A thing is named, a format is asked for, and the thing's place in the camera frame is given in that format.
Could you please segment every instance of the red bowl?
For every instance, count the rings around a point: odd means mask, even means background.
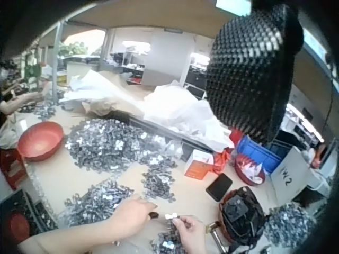
[[[257,186],[259,184],[251,181],[250,179],[247,178],[247,176],[243,173],[242,169],[241,169],[241,166],[242,165],[246,165],[248,163],[251,163],[251,166],[253,165],[257,165],[256,162],[254,162],[251,158],[249,158],[248,156],[246,155],[243,155],[243,154],[239,154],[237,156],[237,158],[235,159],[235,172],[237,173],[238,177],[244,182],[246,183],[247,185],[250,185],[250,186]],[[260,178],[263,179],[262,183],[263,184],[266,180],[266,176],[265,176],[265,172],[264,172],[264,168],[262,167],[261,168],[261,171],[259,172],[258,176]]]
[[[63,128],[55,122],[42,122],[28,128],[20,137],[17,150],[29,161],[51,157],[61,146]]]
[[[15,243],[21,243],[30,237],[30,225],[24,215],[20,213],[12,214],[8,226]]]

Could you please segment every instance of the ceiling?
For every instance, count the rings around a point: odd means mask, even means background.
[[[113,0],[84,11],[69,20],[102,28],[124,26],[151,26],[180,29],[185,32],[214,38],[220,28],[234,17],[233,14],[215,8],[210,0]],[[307,23],[308,30],[319,29]],[[88,26],[68,25],[63,38],[76,32],[89,30]],[[43,43],[54,44],[55,30]],[[295,62],[294,84],[315,104],[325,119],[329,107],[331,86],[321,67],[305,49],[297,55]],[[335,94],[335,103],[329,118],[332,132],[339,137],[339,100]]]

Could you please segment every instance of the workbench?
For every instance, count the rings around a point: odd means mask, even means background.
[[[64,111],[57,106],[56,115],[49,120],[59,123],[64,129],[65,135],[67,135],[72,126],[77,125],[84,119],[86,119],[84,114]],[[26,127],[29,128],[38,122],[40,120],[32,113],[17,113],[18,135],[21,135]],[[109,173],[99,174],[93,170],[80,169],[74,162],[75,160],[64,146],[45,161],[26,162],[26,170],[34,187],[43,200],[46,209],[56,221],[66,208],[64,201],[67,198],[71,198],[76,193],[83,196],[91,185],[97,185],[110,177],[114,177]],[[216,179],[217,175],[209,172],[203,180],[185,177],[183,173],[185,162],[179,160],[177,164],[178,167],[174,168],[172,172],[175,182],[171,186],[171,192],[175,194],[176,201],[169,203],[161,198],[151,199],[150,201],[158,205],[156,211],[160,214],[195,215],[206,225],[216,221],[218,218],[218,203],[206,193],[205,189]],[[134,189],[137,194],[142,194],[142,173],[146,171],[147,166],[134,163],[117,179],[117,182],[119,185]],[[233,180],[229,191],[245,186],[231,166],[227,165],[224,173]],[[251,187],[251,189],[264,212],[267,213],[269,208],[277,206],[275,192],[269,177],[263,185]],[[123,241],[118,247],[109,246],[100,247],[100,249],[105,249],[108,253],[112,251],[111,248],[114,248],[114,253],[151,253],[149,241],[155,239],[159,232],[165,230],[166,226],[163,221],[152,220],[142,233]],[[263,236],[251,253],[258,253],[268,244],[266,237]],[[207,248],[208,253],[220,253],[211,235],[207,236]]]

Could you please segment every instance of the cable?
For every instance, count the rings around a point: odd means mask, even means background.
[[[334,85],[333,85],[333,63],[332,63],[332,61],[329,63],[329,72],[330,72],[329,78],[331,80],[331,100],[330,100],[330,103],[329,103],[329,109],[328,109],[328,112],[327,112],[325,123],[324,123],[323,129],[322,129],[322,135],[324,134],[324,130],[327,126],[327,121],[329,119],[329,115],[331,114],[332,104],[333,104]]]

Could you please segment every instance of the smartphone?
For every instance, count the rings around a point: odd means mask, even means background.
[[[206,192],[217,202],[219,202],[225,195],[226,191],[231,187],[233,181],[226,176],[221,174],[207,187]]]

